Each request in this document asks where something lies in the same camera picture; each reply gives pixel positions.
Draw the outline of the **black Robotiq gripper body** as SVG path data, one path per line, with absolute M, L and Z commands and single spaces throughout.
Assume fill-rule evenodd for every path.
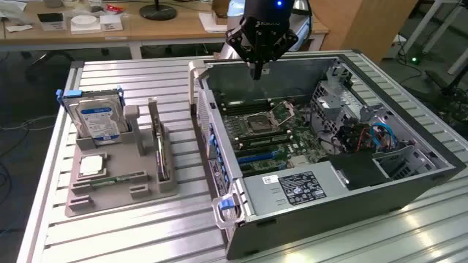
M 253 47 L 256 56 L 256 36 L 259 31 L 284 32 L 291 29 L 289 17 L 292 13 L 293 1 L 245 1 L 244 33 Z

